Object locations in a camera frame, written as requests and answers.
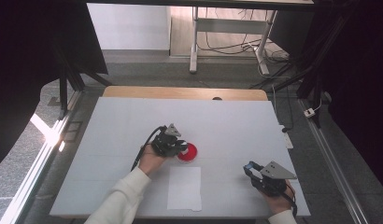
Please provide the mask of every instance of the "red circular object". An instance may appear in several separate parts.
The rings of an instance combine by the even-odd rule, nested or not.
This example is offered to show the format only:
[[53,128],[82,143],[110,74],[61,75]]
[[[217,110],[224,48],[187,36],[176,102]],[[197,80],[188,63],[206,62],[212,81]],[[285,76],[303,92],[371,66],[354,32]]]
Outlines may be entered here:
[[192,143],[188,143],[188,152],[183,155],[182,153],[177,154],[177,158],[183,162],[191,162],[197,156],[197,147]]

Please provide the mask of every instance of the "white tabletop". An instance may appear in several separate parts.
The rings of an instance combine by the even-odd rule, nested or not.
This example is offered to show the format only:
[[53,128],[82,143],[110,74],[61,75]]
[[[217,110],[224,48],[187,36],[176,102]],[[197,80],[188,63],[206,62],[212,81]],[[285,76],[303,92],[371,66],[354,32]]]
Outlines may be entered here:
[[[155,173],[137,217],[255,218],[270,215],[243,165],[276,161],[295,173],[271,102],[100,98],[50,211],[87,217],[131,169],[151,132],[174,123],[180,139],[196,145],[189,164],[167,161]],[[201,167],[202,211],[167,209],[170,167]],[[309,216],[298,180],[298,215]]]

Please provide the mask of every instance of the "floor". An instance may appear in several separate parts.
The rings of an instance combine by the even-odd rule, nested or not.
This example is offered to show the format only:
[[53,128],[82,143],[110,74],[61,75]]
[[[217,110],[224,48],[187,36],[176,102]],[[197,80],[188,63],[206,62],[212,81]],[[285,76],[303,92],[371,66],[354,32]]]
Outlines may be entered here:
[[[210,16],[216,16],[215,9],[209,9]],[[234,42],[223,42],[218,46],[242,43],[244,36]],[[205,42],[204,34],[199,43]],[[263,80],[256,68],[256,59],[245,53],[241,57],[218,57],[221,54],[209,55],[199,59],[199,72],[192,76],[189,74],[188,48],[174,48],[171,56],[134,52],[124,54],[118,50],[104,50],[109,76],[106,77],[116,85],[140,86],[179,86],[200,88],[235,88],[248,89],[251,85]],[[269,64],[270,71],[276,71],[280,64]],[[83,76],[87,85],[80,93],[78,104],[72,113],[70,123],[64,131],[65,147],[62,151],[55,150],[49,161],[49,166],[42,173],[35,186],[32,196],[22,213],[18,223],[82,223],[85,219],[66,219],[48,215],[60,189],[67,169],[78,149],[93,108],[104,87],[95,80]],[[312,214],[311,217],[299,217],[298,223],[356,223],[349,214],[348,206],[341,195],[338,185],[333,178],[327,161],[322,156],[321,148],[313,134],[308,119],[303,115],[301,101],[295,97],[298,83],[289,86],[288,90],[269,94],[269,99],[277,109],[278,121],[286,127],[291,127],[289,135],[294,149],[290,155],[300,178],[305,197]],[[49,83],[42,90],[41,102],[36,114],[49,127],[52,127],[59,115],[59,83],[58,80]],[[320,108],[321,130],[324,132],[328,144],[341,166],[352,190],[366,214],[369,223],[383,223],[383,188],[363,161],[358,151],[348,141],[347,137],[338,129],[327,111],[330,101],[323,98]],[[29,167],[33,163],[38,151],[42,148],[45,136],[29,123],[21,135],[16,146],[0,166],[0,219],[5,213],[9,203],[17,192]],[[135,223],[195,223],[192,220],[145,220],[138,219]],[[245,223],[254,223],[254,220],[245,220]],[[210,220],[209,223],[240,223],[239,221]]]

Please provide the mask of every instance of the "wall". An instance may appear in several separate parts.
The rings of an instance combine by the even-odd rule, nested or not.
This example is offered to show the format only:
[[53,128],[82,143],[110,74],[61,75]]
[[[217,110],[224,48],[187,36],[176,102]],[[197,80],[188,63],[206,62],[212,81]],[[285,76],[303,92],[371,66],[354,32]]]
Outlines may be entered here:
[[169,7],[88,4],[101,49],[170,48]]

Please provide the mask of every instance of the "white paper sheet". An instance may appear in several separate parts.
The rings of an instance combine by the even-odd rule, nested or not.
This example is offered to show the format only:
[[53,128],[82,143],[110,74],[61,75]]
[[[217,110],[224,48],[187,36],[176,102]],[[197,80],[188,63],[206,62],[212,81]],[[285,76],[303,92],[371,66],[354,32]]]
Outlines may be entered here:
[[201,167],[170,167],[167,209],[202,210]]

